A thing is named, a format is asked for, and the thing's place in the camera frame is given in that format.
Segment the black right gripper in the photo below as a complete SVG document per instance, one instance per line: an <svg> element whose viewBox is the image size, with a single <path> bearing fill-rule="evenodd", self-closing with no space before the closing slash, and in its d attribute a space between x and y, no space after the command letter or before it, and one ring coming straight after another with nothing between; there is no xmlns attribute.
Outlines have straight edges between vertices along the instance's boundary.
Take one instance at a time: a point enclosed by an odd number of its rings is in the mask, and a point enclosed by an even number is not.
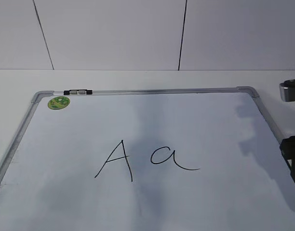
<svg viewBox="0 0 295 231"><path fill-rule="evenodd" d="M295 136L283 139L280 150L283 158L289 164L290 175L295 183Z"/></svg>

